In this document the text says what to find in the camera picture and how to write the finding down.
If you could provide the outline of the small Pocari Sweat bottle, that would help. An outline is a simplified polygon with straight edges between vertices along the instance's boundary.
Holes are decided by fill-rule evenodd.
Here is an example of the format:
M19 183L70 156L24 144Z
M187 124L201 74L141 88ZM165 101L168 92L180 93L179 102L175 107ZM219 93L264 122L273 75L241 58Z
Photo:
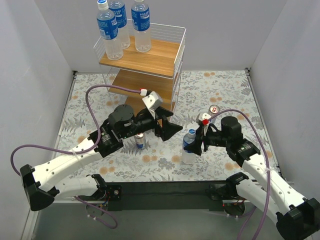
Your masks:
M196 130L190 128L188 132L184 135L182 141L182 161L189 165L195 160L195 154L189 150L189 145L192 144L196 139Z

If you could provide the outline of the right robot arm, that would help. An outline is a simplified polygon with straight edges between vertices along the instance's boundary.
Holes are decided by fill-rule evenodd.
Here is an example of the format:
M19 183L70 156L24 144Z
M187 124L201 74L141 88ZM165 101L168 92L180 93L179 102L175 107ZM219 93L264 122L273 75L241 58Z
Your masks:
M269 217L285 240L304 240L320 229L320 203L306 198L289 185L276 170L269 167L267 158L242 134L237 118L221 119L221 129L210 123L208 114L198 121L191 133L194 140L184 150L200 156L209 146L225 148L228 156L246 173L226 179L223 188L232 199L242 197Z

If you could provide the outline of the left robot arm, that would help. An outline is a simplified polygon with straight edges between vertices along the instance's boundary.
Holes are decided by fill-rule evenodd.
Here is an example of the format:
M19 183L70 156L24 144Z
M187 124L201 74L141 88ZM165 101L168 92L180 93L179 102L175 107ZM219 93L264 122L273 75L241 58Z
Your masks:
M30 209L35 212L50 206L55 197L63 192L64 178L116 152L124 146L124 139L152 130L162 141L169 140L183 128L169 122L168 118L172 115L171 111L161 106L155 110L155 116L147 108L135 115L130 105L121 104L99 129L74 147L70 154L60 155L37 166L22 166L19 171Z

